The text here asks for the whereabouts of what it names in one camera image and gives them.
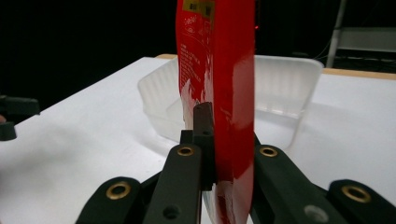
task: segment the white table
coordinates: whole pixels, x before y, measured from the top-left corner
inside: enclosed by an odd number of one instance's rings
[[[0,142],[2,224],[74,223],[108,179],[161,171],[177,143],[152,129],[136,85],[166,62],[142,58],[18,124]],[[322,75],[312,101],[291,158],[325,189],[350,178],[396,204],[396,81]]]

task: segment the transparent plastic bin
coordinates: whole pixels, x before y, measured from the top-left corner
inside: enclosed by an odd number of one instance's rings
[[[310,59],[255,56],[255,133],[262,144],[291,145],[322,68]],[[184,121],[177,58],[139,80],[138,89],[157,134],[178,142]]]

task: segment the red package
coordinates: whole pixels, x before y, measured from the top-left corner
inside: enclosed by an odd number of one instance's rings
[[[213,222],[246,223],[253,189],[254,0],[178,0],[179,91],[187,129],[212,102],[218,181],[206,195]]]

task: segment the brass insert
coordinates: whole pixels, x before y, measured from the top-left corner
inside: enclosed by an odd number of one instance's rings
[[[177,150],[177,154],[180,156],[190,156],[194,154],[194,149],[191,147],[181,147]]]
[[[341,191],[350,199],[359,203],[369,203],[371,201],[370,194],[362,188],[346,185],[341,188]]]
[[[107,189],[106,196],[111,200],[118,200],[127,196],[129,192],[131,192],[131,186],[125,181],[120,181]]]
[[[277,156],[277,151],[271,147],[262,147],[260,148],[260,153],[266,157],[275,157]]]

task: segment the black clamp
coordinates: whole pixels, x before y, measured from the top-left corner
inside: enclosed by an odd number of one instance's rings
[[[190,224],[201,220],[202,191],[216,183],[211,104],[194,108],[194,127],[181,131],[163,169],[143,183],[108,180],[83,207],[76,224]],[[341,179],[328,190],[313,184],[279,148],[255,137],[255,224],[396,223],[396,207],[360,182]]]
[[[39,115],[38,101],[32,98],[9,97],[0,95],[0,114],[7,115]],[[0,141],[8,141],[17,138],[14,122],[0,123]]]

